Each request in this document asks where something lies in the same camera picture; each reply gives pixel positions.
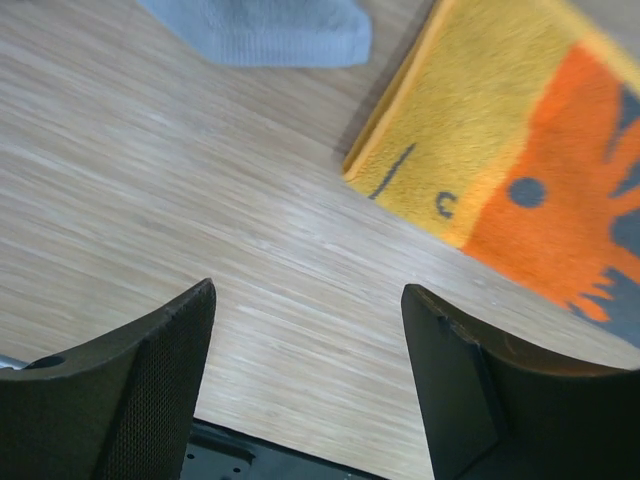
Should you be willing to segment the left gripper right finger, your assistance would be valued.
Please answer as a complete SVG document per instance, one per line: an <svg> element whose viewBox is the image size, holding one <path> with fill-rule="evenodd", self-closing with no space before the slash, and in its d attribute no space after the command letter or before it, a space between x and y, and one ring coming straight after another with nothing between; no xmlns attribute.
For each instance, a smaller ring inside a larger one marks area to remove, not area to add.
<svg viewBox="0 0 640 480"><path fill-rule="evenodd" d="M537 346L422 286L405 338L438 479L635 479L639 374Z"/></svg>

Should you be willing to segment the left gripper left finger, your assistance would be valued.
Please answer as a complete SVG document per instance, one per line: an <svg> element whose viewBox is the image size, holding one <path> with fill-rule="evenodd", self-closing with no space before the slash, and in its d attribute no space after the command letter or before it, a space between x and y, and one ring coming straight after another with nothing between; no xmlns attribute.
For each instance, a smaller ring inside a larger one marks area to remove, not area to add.
<svg viewBox="0 0 640 480"><path fill-rule="evenodd" d="M205 279L91 341L2 369L2 478L179 478L215 307Z"/></svg>

